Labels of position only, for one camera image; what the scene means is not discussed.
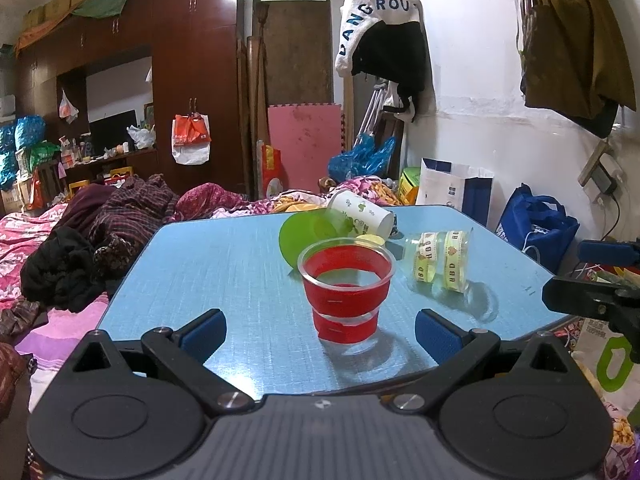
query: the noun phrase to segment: clear plastic cup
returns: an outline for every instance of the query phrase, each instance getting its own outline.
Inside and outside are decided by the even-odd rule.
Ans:
[[[404,240],[401,267],[416,282],[464,293],[468,288],[466,264],[473,230],[425,232]]]
[[[298,270],[320,339],[353,344],[374,334],[395,272],[389,251],[355,238],[322,240],[300,254]]]

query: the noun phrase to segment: pink floral bedsheet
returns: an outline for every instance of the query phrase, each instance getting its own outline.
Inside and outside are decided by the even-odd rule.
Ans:
[[[20,296],[20,270],[27,257],[47,239],[66,204],[58,204],[37,218],[11,213],[0,219],[0,309]]]

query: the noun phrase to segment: blue tote bag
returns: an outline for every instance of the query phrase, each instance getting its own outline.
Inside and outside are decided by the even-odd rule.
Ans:
[[[556,273],[579,227],[558,200],[533,196],[522,184],[507,202],[496,234]]]

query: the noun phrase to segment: blue table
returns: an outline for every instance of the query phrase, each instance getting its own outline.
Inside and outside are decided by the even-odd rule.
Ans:
[[[415,290],[398,269],[380,309],[378,331],[342,346],[318,339],[301,278],[278,248],[288,214],[183,222],[162,227],[116,293],[100,324],[114,340],[137,339],[156,326],[179,328],[210,308],[226,316],[226,342],[206,366],[255,399],[302,394],[396,378],[435,366],[416,343],[415,316],[431,308],[470,330],[503,339],[554,324],[542,303],[551,274],[467,216],[445,206],[393,208],[398,229],[474,229],[468,279],[474,303],[439,303]],[[391,247],[397,252],[402,240]]]

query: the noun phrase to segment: blue plastic bag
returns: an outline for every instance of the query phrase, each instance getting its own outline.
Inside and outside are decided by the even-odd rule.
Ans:
[[[45,123],[39,115],[21,117],[15,123],[15,149],[29,148],[44,139]]]
[[[526,254],[556,273],[579,227],[558,200],[533,196],[530,187],[522,184],[507,202],[496,234],[519,250],[527,248]]]
[[[0,153],[15,151],[15,124],[0,126]]]
[[[391,137],[376,151],[372,135],[358,134],[350,152],[329,160],[329,176],[338,184],[356,176],[385,176],[395,146],[396,140]]]
[[[18,161],[15,152],[0,153],[0,189],[9,191],[18,174]]]

